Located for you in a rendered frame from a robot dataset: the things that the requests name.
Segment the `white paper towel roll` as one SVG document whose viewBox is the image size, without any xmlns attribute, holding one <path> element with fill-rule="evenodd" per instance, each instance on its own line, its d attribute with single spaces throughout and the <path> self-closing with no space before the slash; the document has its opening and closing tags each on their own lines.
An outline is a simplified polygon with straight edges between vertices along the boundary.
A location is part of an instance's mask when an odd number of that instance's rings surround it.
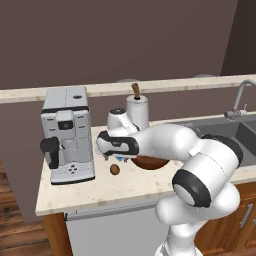
<svg viewBox="0 0 256 256">
<path fill-rule="evenodd" d="M 129 119 L 140 130 L 149 127 L 149 107 L 148 98 L 140 94 L 139 85 L 133 83 L 131 85 L 133 94 L 126 99 L 126 109 Z"/>
</svg>

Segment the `silver tap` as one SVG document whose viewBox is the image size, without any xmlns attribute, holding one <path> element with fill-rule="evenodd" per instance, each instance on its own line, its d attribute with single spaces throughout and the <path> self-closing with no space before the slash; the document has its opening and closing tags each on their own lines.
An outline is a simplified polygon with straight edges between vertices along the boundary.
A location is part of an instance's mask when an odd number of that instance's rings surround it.
<svg viewBox="0 0 256 256">
<path fill-rule="evenodd" d="M 224 113 L 224 117 L 230 121 L 234 121 L 236 120 L 238 117 L 240 116 L 245 116 L 247 114 L 247 110 L 246 108 L 243 108 L 242 110 L 238 109 L 239 103 L 240 103 L 240 99 L 241 96 L 243 94 L 243 90 L 244 88 L 247 86 L 254 86 L 256 87 L 256 81 L 253 81 L 251 79 L 246 79 L 244 80 L 239 86 L 238 86 L 238 90 L 237 90 L 237 94 L 236 94 L 236 98 L 233 104 L 233 107 L 230 111 L 226 111 Z"/>
</svg>

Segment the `brown bowl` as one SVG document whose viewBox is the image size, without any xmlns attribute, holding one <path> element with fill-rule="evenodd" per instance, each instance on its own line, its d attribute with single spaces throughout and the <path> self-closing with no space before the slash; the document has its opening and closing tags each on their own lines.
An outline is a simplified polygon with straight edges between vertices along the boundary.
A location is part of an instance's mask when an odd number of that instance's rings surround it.
<svg viewBox="0 0 256 256">
<path fill-rule="evenodd" d="M 147 156 L 137 156 L 136 158 L 132 158 L 131 161 L 136 166 L 144 170 L 157 170 L 169 163 L 169 161 L 166 159 Z"/>
</svg>

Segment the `grey coffee machine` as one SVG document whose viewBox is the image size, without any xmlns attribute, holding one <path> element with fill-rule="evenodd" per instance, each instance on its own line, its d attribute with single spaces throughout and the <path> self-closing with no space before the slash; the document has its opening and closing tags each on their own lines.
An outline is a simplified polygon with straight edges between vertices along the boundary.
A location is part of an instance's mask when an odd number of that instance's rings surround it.
<svg viewBox="0 0 256 256">
<path fill-rule="evenodd" d="M 91 120 L 85 87 L 47 90 L 40 142 L 52 185 L 66 185 L 95 178 Z"/>
</svg>

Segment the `white dishwasher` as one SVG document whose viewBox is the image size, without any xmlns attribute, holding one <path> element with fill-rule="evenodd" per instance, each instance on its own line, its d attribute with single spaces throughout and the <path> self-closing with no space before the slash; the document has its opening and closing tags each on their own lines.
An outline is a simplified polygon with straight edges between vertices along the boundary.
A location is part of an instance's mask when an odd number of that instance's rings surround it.
<svg viewBox="0 0 256 256">
<path fill-rule="evenodd" d="M 155 205 L 148 201 L 65 213 L 73 256 L 154 256 L 168 231 Z"/>
</svg>

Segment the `grey sink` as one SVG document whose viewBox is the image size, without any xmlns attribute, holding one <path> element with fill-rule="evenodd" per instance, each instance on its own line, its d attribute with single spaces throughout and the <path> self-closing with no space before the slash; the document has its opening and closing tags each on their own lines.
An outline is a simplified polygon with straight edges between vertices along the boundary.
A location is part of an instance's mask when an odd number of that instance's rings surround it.
<svg viewBox="0 0 256 256">
<path fill-rule="evenodd" d="M 239 117 L 235 121 L 209 118 L 181 121 L 179 125 L 191 128 L 199 137 L 211 134 L 231 138 L 243 151 L 241 166 L 256 165 L 256 114 Z"/>
</svg>

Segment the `wooden cabinet side panel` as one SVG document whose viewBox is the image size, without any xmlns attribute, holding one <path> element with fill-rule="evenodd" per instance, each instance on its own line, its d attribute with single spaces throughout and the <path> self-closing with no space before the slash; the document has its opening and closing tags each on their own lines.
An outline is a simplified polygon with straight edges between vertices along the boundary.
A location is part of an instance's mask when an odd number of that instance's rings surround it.
<svg viewBox="0 0 256 256">
<path fill-rule="evenodd" d="M 54 256 L 73 256 L 63 213 L 42 217 L 50 247 Z"/>
</svg>

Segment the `wooden cupboard door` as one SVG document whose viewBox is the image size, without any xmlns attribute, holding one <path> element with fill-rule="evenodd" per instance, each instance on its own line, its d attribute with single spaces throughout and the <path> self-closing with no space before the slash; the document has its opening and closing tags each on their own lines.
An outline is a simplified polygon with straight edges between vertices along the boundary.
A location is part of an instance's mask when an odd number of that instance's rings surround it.
<svg viewBox="0 0 256 256">
<path fill-rule="evenodd" d="M 256 182 L 238 184 L 240 205 L 231 215 L 208 221 L 197 233 L 196 247 L 204 256 L 216 256 L 256 246 Z M 248 208 L 253 209 L 240 228 L 240 222 Z"/>
</svg>

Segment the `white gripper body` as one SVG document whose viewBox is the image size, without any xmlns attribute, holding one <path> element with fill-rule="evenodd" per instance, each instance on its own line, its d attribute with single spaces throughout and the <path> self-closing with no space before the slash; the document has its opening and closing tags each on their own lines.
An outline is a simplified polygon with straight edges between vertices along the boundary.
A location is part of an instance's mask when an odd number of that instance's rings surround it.
<svg viewBox="0 0 256 256">
<path fill-rule="evenodd" d="M 129 155 L 117 154 L 117 153 L 113 153 L 113 152 L 102 153 L 103 157 L 104 157 L 104 155 L 109 156 L 109 157 L 114 157 L 118 161 L 123 161 L 124 158 L 129 158 L 129 159 L 131 158 L 131 156 L 129 156 Z"/>
</svg>

